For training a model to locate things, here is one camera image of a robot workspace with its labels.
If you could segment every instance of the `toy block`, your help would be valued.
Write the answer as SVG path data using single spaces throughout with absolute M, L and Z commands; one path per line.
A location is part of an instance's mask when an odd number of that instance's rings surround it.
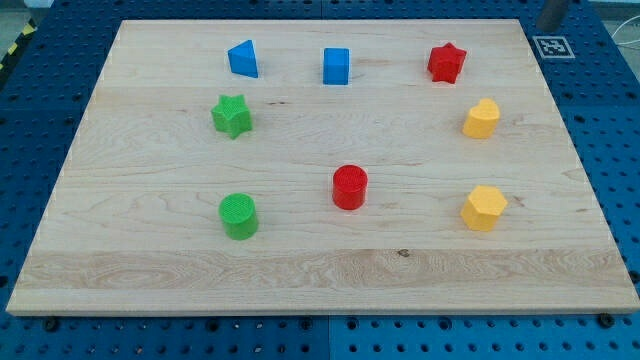
M 452 43 L 431 49 L 427 70 L 433 74 L 432 81 L 446 81 L 455 84 L 467 52 L 456 48 Z
M 242 193 L 225 197 L 218 207 L 224 231 L 233 240 L 245 240 L 258 231 L 258 216 L 253 199 Z
M 356 165 L 344 165 L 333 174 L 333 202 L 343 210 L 355 210 L 364 204 L 367 173 Z
M 492 99 L 481 99 L 467 114 L 462 132 L 470 138 L 488 139 L 500 121 L 500 108 Z
M 349 83 L 349 49 L 324 49 L 322 83 L 325 85 Z
M 500 189 L 479 185 L 467 196 L 460 216 L 471 230 L 491 231 L 507 204 Z
M 228 133 L 231 139 L 253 128 L 251 113 L 244 102 L 244 95 L 220 95 L 218 105 L 211 109 L 211 116 L 216 130 Z
M 253 41 L 247 40 L 243 42 L 227 51 L 227 55 L 229 56 L 229 65 L 232 73 L 252 78 L 258 77 L 258 64 L 253 49 Z

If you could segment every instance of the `yellow hexagonal block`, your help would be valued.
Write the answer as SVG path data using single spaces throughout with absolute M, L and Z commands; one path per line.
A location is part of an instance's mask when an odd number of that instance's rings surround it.
M 507 204 L 497 187 L 478 185 L 467 196 L 460 216 L 471 230 L 491 231 Z
M 469 110 L 462 132 L 474 139 L 488 139 L 500 121 L 500 108 L 491 99 L 481 99 Z

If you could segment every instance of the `yellow and black tape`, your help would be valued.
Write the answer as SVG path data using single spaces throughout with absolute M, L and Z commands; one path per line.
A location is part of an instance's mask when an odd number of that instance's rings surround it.
M 36 30 L 37 28 L 33 20 L 29 20 L 22 29 L 20 35 L 18 35 L 16 41 L 14 41 L 7 49 L 7 53 L 3 56 L 2 61 L 0 62 L 0 90 L 4 88 L 4 85 L 13 72 L 13 69 L 18 65 L 18 61 L 27 49 L 27 45 L 29 45 L 29 42 L 33 38 L 33 34 Z

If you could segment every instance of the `blue pegboard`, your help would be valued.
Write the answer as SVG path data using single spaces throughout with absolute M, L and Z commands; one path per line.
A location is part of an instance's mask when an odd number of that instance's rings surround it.
M 517 18 L 538 0 L 58 0 L 0 93 L 4 307 L 122 19 Z M 640 271 L 640 85 L 588 3 L 537 58 L 633 278 Z M 602 317 L 14 318 L 0 359 L 640 358 L 640 315 Z

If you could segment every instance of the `green cylinder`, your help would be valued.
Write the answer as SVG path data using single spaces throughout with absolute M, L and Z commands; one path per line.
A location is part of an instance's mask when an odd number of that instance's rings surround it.
M 258 217 L 253 199 L 242 193 L 225 197 L 218 213 L 227 236 L 233 240 L 245 240 L 258 231 Z

